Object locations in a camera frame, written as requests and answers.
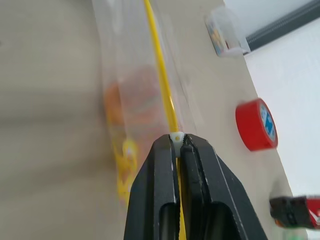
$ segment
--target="red tape roll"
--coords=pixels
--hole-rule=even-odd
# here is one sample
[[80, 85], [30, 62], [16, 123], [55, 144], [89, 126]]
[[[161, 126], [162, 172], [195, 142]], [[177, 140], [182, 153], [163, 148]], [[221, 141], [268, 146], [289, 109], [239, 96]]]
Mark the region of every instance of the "red tape roll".
[[250, 151], [273, 149], [278, 146], [274, 119], [261, 98], [238, 105], [235, 120], [242, 141]]

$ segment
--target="black clamp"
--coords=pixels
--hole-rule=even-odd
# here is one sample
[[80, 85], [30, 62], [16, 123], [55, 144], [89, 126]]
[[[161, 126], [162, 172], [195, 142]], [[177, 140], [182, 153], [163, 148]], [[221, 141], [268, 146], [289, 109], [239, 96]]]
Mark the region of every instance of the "black clamp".
[[[152, 145], [131, 187], [124, 240], [178, 240], [180, 197], [169, 135]], [[180, 188], [187, 240], [267, 240], [247, 193], [207, 140], [185, 134]]]

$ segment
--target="table surface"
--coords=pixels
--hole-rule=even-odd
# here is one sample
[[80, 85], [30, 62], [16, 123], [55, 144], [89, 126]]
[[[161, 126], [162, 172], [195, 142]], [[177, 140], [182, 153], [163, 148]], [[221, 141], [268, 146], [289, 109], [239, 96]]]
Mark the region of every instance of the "table surface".
[[[236, 106], [257, 97], [246, 62], [217, 57], [204, 23], [222, 2], [157, 4], [203, 119], [196, 133], [241, 180], [268, 238], [281, 239], [268, 202], [291, 195], [278, 153], [248, 151], [235, 122]], [[122, 239], [91, 1], [3, 0], [0, 36], [1, 238]]]

